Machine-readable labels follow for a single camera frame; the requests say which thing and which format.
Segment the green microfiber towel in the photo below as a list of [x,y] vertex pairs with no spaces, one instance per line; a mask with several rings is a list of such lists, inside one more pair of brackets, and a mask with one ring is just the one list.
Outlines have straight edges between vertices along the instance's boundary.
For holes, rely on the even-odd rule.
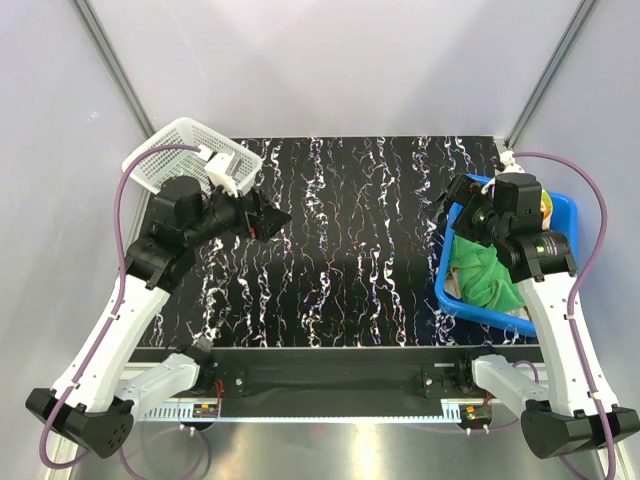
[[494,246],[484,247],[453,238],[445,275],[445,292],[463,303],[495,312],[509,313],[525,306]]

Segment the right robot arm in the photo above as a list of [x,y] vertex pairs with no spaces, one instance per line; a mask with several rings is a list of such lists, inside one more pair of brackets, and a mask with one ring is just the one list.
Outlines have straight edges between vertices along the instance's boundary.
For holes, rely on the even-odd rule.
[[454,384],[466,396],[485,391],[520,420],[524,439],[541,459],[597,450],[639,430],[639,415],[620,406],[599,367],[579,298],[577,265],[568,238],[543,228],[542,187],[535,176],[503,173],[494,192],[458,174],[440,197],[434,220],[459,235],[492,245],[532,317],[547,371],[541,386],[488,347],[465,355]]

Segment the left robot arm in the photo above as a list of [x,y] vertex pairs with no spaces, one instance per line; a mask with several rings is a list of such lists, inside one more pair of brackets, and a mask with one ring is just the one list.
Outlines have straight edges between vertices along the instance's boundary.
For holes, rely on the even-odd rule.
[[83,348],[50,388],[35,388],[26,408],[55,432],[101,458],[115,454],[134,423],[183,392],[208,394],[216,368],[208,345],[183,346],[124,381],[151,320],[195,264],[196,250],[225,234],[267,242],[290,222],[259,189],[206,195],[193,177],[167,180],[149,205],[149,222],[128,247],[112,296]]

